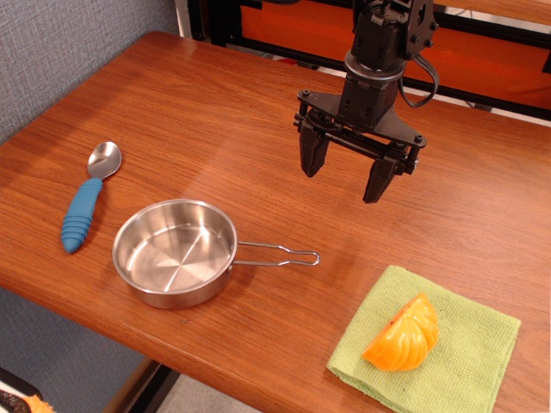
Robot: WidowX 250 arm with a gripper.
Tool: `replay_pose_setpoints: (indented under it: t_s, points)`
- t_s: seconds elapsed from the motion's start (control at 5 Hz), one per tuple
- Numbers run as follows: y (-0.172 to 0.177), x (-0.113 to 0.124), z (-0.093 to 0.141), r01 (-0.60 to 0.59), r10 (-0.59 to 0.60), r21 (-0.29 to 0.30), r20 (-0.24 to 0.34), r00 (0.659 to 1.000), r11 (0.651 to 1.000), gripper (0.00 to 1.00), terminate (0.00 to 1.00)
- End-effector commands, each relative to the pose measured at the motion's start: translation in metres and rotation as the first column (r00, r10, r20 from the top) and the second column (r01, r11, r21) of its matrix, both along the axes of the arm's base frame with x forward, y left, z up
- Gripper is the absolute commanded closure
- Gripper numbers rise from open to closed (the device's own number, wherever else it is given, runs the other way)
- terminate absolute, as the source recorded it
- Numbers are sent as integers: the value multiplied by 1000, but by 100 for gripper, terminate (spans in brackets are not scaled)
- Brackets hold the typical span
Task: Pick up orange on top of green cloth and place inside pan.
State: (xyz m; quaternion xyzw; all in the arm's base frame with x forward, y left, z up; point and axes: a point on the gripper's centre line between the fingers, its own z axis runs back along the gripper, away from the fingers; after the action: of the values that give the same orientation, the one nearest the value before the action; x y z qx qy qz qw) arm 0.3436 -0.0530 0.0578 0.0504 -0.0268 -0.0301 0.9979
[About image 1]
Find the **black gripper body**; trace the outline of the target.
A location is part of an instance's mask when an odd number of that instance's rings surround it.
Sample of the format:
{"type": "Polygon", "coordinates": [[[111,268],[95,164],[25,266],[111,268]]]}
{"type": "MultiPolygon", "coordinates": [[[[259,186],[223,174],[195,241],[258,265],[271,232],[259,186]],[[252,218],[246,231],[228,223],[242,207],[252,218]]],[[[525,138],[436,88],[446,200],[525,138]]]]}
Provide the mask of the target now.
{"type": "Polygon", "coordinates": [[[376,70],[356,58],[347,58],[344,66],[341,94],[309,89],[298,93],[300,107],[294,117],[298,132],[301,122],[309,119],[326,130],[330,142],[373,159],[394,159],[400,163],[396,175],[412,174],[426,139],[394,110],[406,64],[376,70]]]}

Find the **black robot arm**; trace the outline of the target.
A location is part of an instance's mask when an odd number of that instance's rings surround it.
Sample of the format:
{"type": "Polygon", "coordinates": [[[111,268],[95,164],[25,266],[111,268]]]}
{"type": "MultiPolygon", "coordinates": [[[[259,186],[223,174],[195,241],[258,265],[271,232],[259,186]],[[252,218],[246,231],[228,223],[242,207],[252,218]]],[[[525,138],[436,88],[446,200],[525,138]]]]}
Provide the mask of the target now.
{"type": "Polygon", "coordinates": [[[373,159],[363,200],[375,203],[392,179],[411,174],[426,138],[408,126],[394,104],[404,92],[404,72],[413,61],[439,85],[421,52],[432,46],[438,25],[431,1],[356,1],[354,40],[346,53],[339,95],[299,92],[294,124],[300,134],[300,166],[312,177],[336,143],[373,159]]]}

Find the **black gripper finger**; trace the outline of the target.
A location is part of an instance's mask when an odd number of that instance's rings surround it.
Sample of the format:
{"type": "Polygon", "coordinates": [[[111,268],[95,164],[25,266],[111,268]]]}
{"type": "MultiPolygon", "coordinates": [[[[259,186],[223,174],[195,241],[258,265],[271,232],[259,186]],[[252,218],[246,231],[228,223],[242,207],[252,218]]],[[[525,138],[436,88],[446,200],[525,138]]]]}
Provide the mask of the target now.
{"type": "Polygon", "coordinates": [[[369,172],[369,179],[363,196],[366,204],[376,203],[399,171],[400,163],[394,159],[375,159],[369,172]]]}
{"type": "Polygon", "coordinates": [[[330,140],[326,130],[315,126],[309,119],[304,119],[300,129],[300,166],[308,176],[315,176],[325,164],[325,157],[330,140]]]}

